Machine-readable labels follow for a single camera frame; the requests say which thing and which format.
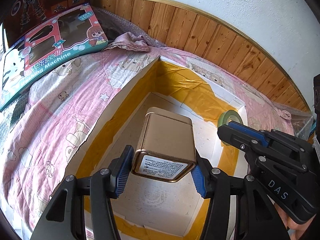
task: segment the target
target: yellow tape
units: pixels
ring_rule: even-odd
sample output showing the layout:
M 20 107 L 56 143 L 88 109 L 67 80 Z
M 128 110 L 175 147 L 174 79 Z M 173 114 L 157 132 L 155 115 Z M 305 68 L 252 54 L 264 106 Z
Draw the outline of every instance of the yellow tape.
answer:
M 93 140 L 86 152 L 77 178 L 90 176 L 100 159 L 103 157 L 113 137 L 124 125 L 125 121 L 149 92 L 158 92 L 171 96 L 190 107 L 206 122 L 211 121 L 217 126 L 219 116 L 228 110 L 235 110 L 228 103 L 217 98 L 210 85 L 193 71 L 167 62 L 156 62 L 149 71 L 137 82 L 128 96 L 117 109 L 111 120 L 107 121 Z M 233 175 L 239 150 L 234 147 L 223 147 L 218 167 L 228 175 Z M 151 229 L 131 225 L 126 220 L 115 216 L 117 227 L 122 233 L 141 240 L 197 240 L 200 238 L 209 200 L 204 200 L 190 231 L 184 236 L 172 236 Z M 84 207 L 91 211 L 89 198 L 85 198 Z

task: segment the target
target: wooden wall panel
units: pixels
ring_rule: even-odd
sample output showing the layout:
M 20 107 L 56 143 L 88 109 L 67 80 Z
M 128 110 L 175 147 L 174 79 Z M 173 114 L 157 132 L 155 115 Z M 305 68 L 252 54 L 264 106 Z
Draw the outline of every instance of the wooden wall panel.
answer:
M 276 66 L 265 58 L 246 82 L 257 89 L 275 69 Z
M 133 2 L 131 22 L 139 26 L 146 33 L 149 29 L 153 4 L 154 2 L 145 0 L 134 0 Z
M 116 0 L 102 0 L 102 7 L 109 12 L 115 13 Z
M 278 98 L 276 98 L 276 102 L 280 104 L 285 104 L 290 97 L 296 93 L 294 87 L 290 84 L 290 86 L 281 94 Z
M 252 46 L 233 74 L 241 78 L 243 81 L 247 81 L 264 59 L 265 56 L 262 52 Z
M 201 54 L 202 56 L 217 25 L 216 22 L 201 15 L 197 15 L 186 45 L 184 46 L 184 50 L 196 55 Z
M 172 17 L 165 44 L 172 48 L 184 49 L 197 14 L 176 8 Z
M 203 54 L 203 58 L 219 65 L 235 37 L 236 34 L 232 30 L 219 25 Z
M 308 143 L 313 144 L 313 137 L 314 137 L 314 136 L 315 136 L 315 133 L 313 133 L 313 134 L 309 137 Z
M 175 7 L 155 2 L 152 9 L 148 34 L 158 41 L 165 42 Z
M 286 78 L 283 78 L 275 88 L 267 94 L 267 97 L 275 101 L 289 86 L 290 82 Z
M 252 45 L 244 38 L 236 36 L 222 59 L 220 66 L 233 74 L 251 47 Z
M 191 52 L 222 67 L 270 100 L 308 111 L 292 81 L 248 40 L 212 19 L 148 0 L 92 0 L 142 28 L 168 46 Z
M 130 21 L 133 8 L 133 0 L 116 0 L 115 14 Z
M 258 86 L 257 90 L 264 95 L 270 93 L 276 85 L 284 78 L 280 69 L 275 68 L 272 73 L 265 79 L 265 81 Z

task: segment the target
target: gold trim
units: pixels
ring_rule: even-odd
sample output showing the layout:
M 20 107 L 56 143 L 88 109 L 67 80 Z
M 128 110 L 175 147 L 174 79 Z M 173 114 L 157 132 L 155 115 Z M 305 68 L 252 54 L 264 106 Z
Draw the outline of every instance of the gold trim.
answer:
M 147 1 L 152 1 L 152 2 L 159 2 L 159 3 L 164 3 L 164 4 L 168 4 L 168 5 L 172 5 L 181 9 L 185 9 L 191 12 L 194 12 L 196 14 L 199 14 L 201 16 L 207 17 L 215 22 L 217 22 L 220 25 L 223 25 L 229 29 L 231 29 L 232 31 L 234 31 L 236 34 L 238 34 L 239 36 L 243 37 L 245 40 L 249 41 L 253 46 L 255 46 L 257 49 L 259 49 L 268 59 L 270 59 L 272 61 L 272 63 L 281 70 L 281 72 L 284 74 L 284 76 L 290 81 L 290 83 L 292 84 L 292 86 L 295 88 L 295 90 L 297 91 L 298 95 L 302 98 L 302 101 L 304 102 L 304 104 L 306 105 L 307 109 L 310 111 L 310 107 L 307 104 L 307 101 L 305 100 L 304 96 L 302 95 L 302 93 L 300 92 L 299 88 L 296 86 L 296 84 L 293 82 L 293 80 L 291 79 L 291 77 L 288 75 L 288 73 L 281 67 L 281 65 L 274 59 L 274 57 L 272 57 L 263 47 L 261 47 L 256 41 L 254 41 L 252 38 L 250 38 L 248 35 L 246 35 L 245 33 L 243 33 L 241 30 L 237 29 L 236 27 L 232 26 L 231 24 L 227 23 L 226 21 L 208 13 L 205 12 L 201 9 L 198 9 L 196 7 L 184 4 L 184 3 L 180 3 L 174 0 L 147 0 Z

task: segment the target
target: pink cloth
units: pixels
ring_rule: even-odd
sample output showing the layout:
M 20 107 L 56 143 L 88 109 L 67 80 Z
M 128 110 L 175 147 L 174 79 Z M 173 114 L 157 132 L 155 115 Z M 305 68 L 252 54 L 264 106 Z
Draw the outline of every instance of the pink cloth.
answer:
M 143 37 L 125 33 L 105 51 L 71 60 L 30 89 L 25 114 L 9 134 L 0 157 L 2 194 L 30 229 L 102 111 L 137 72 L 160 55 L 242 99 L 250 127 L 293 133 L 290 116 L 237 77 L 191 53 L 150 47 Z

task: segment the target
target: blue gripper pad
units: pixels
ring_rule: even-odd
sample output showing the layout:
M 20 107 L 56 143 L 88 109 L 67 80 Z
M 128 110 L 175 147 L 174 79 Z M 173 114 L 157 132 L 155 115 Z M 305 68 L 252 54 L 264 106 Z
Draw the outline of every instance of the blue gripper pad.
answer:
M 131 170 L 132 166 L 132 161 L 133 161 L 133 156 L 134 156 L 134 149 L 131 145 L 127 145 L 124 148 L 124 151 L 122 152 L 116 167 L 113 171 L 116 171 L 116 188 L 115 192 L 117 197 L 121 193 L 124 192 L 124 187 L 127 183 L 129 173 Z
M 201 197 L 204 197 L 207 194 L 207 191 L 204 186 L 204 176 L 198 165 L 191 171 L 191 175 L 197 192 L 201 195 Z
M 239 132 L 242 132 L 242 133 L 252 137 L 252 139 L 260 141 L 261 145 L 264 147 L 267 147 L 269 144 L 265 140 L 264 136 L 257 130 L 251 129 L 251 128 L 244 126 L 244 125 L 241 125 L 237 122 L 229 122 L 228 126 L 230 126 L 232 129 L 238 130 Z

